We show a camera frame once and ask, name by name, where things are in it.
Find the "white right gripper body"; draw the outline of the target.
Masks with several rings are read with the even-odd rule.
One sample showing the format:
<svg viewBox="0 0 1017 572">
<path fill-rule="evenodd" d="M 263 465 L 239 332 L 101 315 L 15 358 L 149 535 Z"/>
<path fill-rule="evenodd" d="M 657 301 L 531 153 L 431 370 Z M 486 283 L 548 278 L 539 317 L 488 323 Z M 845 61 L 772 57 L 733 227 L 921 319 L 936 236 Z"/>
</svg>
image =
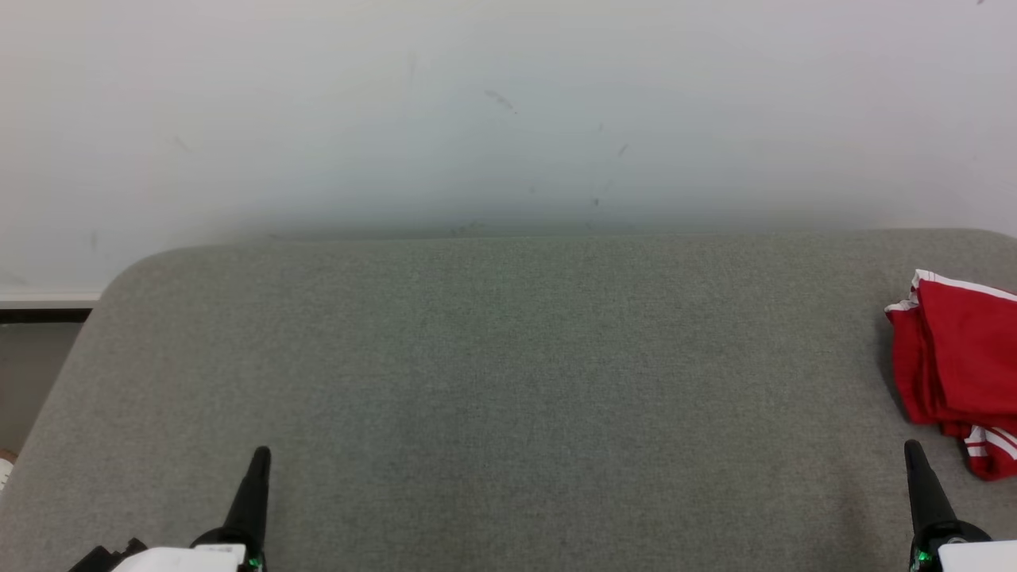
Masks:
<svg viewBox="0 0 1017 572">
<path fill-rule="evenodd" d="M 1016 540 L 994 540 L 965 521 L 943 521 L 916 533 L 911 571 L 1015 571 Z"/>
</svg>

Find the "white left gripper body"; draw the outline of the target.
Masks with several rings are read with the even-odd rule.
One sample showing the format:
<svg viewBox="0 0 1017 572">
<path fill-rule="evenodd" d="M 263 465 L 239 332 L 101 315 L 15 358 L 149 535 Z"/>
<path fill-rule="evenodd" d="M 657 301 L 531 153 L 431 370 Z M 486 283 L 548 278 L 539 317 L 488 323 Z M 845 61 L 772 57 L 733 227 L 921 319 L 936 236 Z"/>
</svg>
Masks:
<svg viewBox="0 0 1017 572">
<path fill-rule="evenodd" d="M 129 549 L 113 571 L 265 571 L 264 547 L 244 532 L 206 532 L 190 547 Z"/>
</svg>

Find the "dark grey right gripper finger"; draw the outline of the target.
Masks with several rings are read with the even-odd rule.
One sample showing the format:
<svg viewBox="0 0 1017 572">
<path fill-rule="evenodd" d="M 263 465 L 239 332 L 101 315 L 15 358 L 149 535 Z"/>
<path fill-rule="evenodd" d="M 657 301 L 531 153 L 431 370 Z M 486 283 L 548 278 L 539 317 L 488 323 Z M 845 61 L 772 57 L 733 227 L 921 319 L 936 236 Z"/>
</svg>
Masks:
<svg viewBox="0 0 1017 572">
<path fill-rule="evenodd" d="M 956 528 L 957 517 L 938 475 L 930 466 L 925 449 L 916 439 L 904 444 L 906 478 L 915 542 L 945 537 Z"/>
</svg>

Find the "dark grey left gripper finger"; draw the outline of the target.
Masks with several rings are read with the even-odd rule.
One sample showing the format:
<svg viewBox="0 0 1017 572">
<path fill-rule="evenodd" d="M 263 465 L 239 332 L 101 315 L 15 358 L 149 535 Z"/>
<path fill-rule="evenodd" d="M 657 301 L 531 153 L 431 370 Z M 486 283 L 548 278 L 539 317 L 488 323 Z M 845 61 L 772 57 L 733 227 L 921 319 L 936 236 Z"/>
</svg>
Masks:
<svg viewBox="0 0 1017 572">
<path fill-rule="evenodd" d="M 219 529 L 219 542 L 264 549 L 268 502 L 270 447 L 259 446 L 254 450 L 224 524 Z"/>
</svg>

